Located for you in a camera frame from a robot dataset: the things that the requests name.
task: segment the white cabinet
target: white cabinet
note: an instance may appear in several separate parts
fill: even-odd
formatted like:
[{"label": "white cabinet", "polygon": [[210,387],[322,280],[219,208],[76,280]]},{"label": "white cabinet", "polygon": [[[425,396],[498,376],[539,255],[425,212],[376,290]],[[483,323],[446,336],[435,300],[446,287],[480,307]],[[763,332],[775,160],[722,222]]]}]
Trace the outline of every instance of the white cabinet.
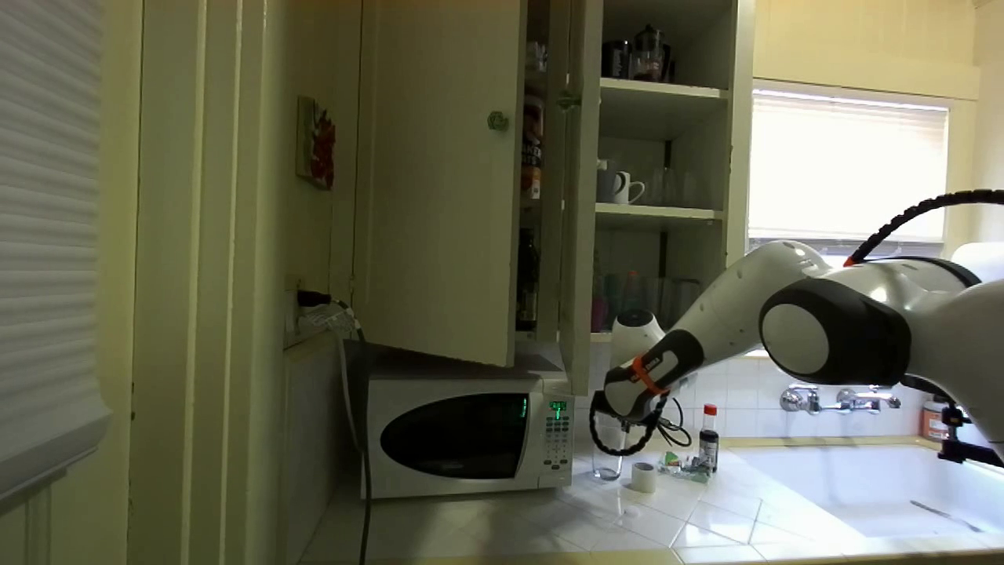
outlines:
[{"label": "white cabinet", "polygon": [[[722,265],[744,255],[749,160],[753,0],[605,0],[596,43],[599,151],[646,190],[593,208],[593,332],[619,309],[670,325]],[[668,71],[632,77],[619,47],[663,35]]]},{"label": "white cabinet", "polygon": [[[586,290],[578,284],[586,276],[567,273],[586,256],[575,241],[586,218],[575,208],[589,212],[589,204],[575,204],[581,168],[554,166],[567,151],[559,139],[578,135],[578,102],[548,90],[572,90],[559,66],[524,70],[529,41],[575,27],[575,18],[551,18],[551,8],[575,8],[559,2],[363,2],[352,300],[374,343],[498,368],[517,363],[517,343],[559,344],[562,336],[564,359],[584,349]],[[546,119],[539,197],[521,187],[526,81]],[[526,332],[517,328],[524,230],[539,252]]]}]

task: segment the window blind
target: window blind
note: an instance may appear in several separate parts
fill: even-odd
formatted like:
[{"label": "window blind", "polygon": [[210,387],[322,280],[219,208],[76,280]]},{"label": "window blind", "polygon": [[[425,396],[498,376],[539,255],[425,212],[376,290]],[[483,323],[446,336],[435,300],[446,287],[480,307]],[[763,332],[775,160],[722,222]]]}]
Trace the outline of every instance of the window blind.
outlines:
[{"label": "window blind", "polygon": [[0,502],[98,449],[99,0],[0,8]]},{"label": "window blind", "polygon": [[[947,184],[947,106],[763,83],[753,90],[749,238],[866,238]],[[921,212],[890,241],[940,241]]]}]

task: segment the small bottle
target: small bottle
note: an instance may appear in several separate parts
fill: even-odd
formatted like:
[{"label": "small bottle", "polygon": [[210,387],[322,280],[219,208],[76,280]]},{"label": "small bottle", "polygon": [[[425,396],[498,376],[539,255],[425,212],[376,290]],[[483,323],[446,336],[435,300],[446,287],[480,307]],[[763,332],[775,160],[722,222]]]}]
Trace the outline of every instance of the small bottle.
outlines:
[{"label": "small bottle", "polygon": [[718,430],[716,430],[716,413],[718,403],[701,403],[701,427],[697,433],[699,440],[699,461],[705,465],[709,474],[718,471]]}]

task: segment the open cabinet door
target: open cabinet door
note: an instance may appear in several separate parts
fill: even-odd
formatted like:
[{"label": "open cabinet door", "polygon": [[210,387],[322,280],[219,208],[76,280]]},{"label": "open cabinet door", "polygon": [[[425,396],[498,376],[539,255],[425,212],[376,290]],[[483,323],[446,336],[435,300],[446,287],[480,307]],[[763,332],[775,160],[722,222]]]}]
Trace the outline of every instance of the open cabinet door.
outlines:
[{"label": "open cabinet door", "polygon": [[546,200],[539,262],[554,300],[543,309],[559,328],[562,359],[578,396],[589,390],[589,284],[593,284],[593,184],[599,139],[599,0],[548,0],[548,106],[546,106]]},{"label": "open cabinet door", "polygon": [[524,2],[367,0],[354,307],[380,344],[509,368]]}]

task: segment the microwave window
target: microwave window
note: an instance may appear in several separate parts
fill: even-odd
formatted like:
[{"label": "microwave window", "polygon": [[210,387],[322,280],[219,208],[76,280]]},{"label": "microwave window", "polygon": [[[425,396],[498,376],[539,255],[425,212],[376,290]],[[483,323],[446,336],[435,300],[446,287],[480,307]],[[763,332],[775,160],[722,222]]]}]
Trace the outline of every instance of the microwave window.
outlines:
[{"label": "microwave window", "polygon": [[380,446],[397,465],[439,477],[514,477],[529,397],[521,393],[459,396],[394,416]]}]

